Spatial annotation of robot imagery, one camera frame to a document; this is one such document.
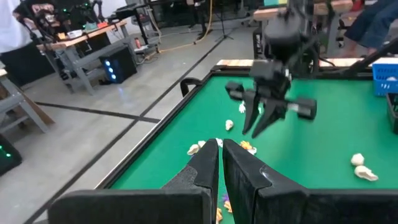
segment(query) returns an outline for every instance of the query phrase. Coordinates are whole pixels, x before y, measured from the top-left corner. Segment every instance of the jeans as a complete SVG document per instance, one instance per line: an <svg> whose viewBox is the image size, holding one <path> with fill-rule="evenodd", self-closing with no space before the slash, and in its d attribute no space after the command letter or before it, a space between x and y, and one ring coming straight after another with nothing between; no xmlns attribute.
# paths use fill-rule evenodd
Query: jeans
<svg viewBox="0 0 398 224"><path fill-rule="evenodd" d="M356 18L345 36L363 47L378 49L395 19L398 19L398 1L378 0Z"/></svg>

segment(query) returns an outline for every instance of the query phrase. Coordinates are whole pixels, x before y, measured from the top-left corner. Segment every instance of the computer tower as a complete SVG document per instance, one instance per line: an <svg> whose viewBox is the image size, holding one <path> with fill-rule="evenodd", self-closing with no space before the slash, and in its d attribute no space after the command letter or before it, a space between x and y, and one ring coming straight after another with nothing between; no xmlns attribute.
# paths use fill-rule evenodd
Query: computer tower
<svg viewBox="0 0 398 224"><path fill-rule="evenodd" d="M106 72L106 78L113 83L122 83L133 74L137 68L127 46L116 48L99 58Z"/></svg>
<svg viewBox="0 0 398 224"><path fill-rule="evenodd" d="M22 157L18 150L2 135L0 135L0 175L18 166Z"/></svg>

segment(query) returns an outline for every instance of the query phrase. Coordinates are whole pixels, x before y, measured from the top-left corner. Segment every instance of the cable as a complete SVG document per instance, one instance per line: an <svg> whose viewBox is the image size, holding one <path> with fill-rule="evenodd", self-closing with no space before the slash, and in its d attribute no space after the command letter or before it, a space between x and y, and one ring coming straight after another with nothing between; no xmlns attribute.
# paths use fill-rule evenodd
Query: cable
<svg viewBox="0 0 398 224"><path fill-rule="evenodd" d="M184 48L184 47L189 47L189 46L192 46L192 45L196 45L197 43L199 43L199 42L201 42L202 40L204 40L204 39L206 38L207 34L209 33L209 30L210 30L210 27L211 27L211 19L212 19L212 17L213 17L213 0L210 0L210 10L209 10L209 11L210 11L209 22L208 22L208 25L207 25L207 28L206 28L205 35L203 35L203 37L202 37L201 39L196 40L196 41L194 41L194 42L191 43L191 44L185 44L185 45L181 45L181 46L178 46L178 47L172 47L172 48L170 48L170 49L165 49L165 50L160 50L160 49L158 49L157 52L154 52L154 53L152 53L152 54L146 56L144 60L149 60L149 59L150 59L152 56L154 56L155 54L161 54L161 53L168 52L168 51L171 51L171 50L177 50L177 49L181 49L181 48ZM156 28L157 30L159 30L159 28L157 27L157 24L156 24L155 22L154 22L154 26L155 26L155 28Z"/></svg>

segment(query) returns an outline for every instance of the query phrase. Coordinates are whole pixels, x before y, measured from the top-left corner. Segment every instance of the person's leg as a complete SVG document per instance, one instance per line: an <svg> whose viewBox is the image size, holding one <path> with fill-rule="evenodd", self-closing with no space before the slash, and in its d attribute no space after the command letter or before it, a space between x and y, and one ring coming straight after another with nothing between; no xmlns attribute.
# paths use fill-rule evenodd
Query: person's leg
<svg viewBox="0 0 398 224"><path fill-rule="evenodd" d="M376 14L366 33L358 43L368 48L368 54L372 54L378 48L382 47L390 25L394 20L398 19L398 1L391 2L388 7L385 7Z"/></svg>
<svg viewBox="0 0 398 224"><path fill-rule="evenodd" d="M347 53L345 56L354 56L355 48L358 42L363 38L363 35L366 33L368 27L372 23L374 17L383 10L388 7L388 5L392 4L394 1L391 0L378 0L373 5L367 7L352 23L352 25L345 32L346 37L346 49Z"/></svg>

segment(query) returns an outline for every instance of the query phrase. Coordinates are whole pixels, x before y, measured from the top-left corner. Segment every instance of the wire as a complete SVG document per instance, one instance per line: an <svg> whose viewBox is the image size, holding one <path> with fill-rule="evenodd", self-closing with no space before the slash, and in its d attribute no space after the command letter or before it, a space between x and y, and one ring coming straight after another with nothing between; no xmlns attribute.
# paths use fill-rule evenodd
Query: wire
<svg viewBox="0 0 398 224"><path fill-rule="evenodd" d="M209 11L210 11L209 22L208 22L208 25L207 25L207 28L206 28L205 35L203 35L203 37L201 39L196 40L196 41L194 41L191 44L184 44L184 45L181 45L181 46L178 46L178 47L172 47L170 49L165 49L165 50L158 49L156 52L146 56L144 60L149 60L152 56L154 56L156 54L161 54L161 53L168 52L168 51L171 51L171 50L177 50L177 49L181 49L181 48L184 48L184 47L189 47L189 46L192 46L192 45L196 45L197 43L199 43L202 40L204 40L206 38L207 34L209 33L209 30L210 30L210 27L211 27L211 19L213 17L213 0L210 0L210 10ZM155 29L157 29L157 31L160 32L156 22L154 21L154 19L152 17L153 16L152 11L150 11L150 14L151 15L149 17L150 17L151 21L154 23Z"/></svg>

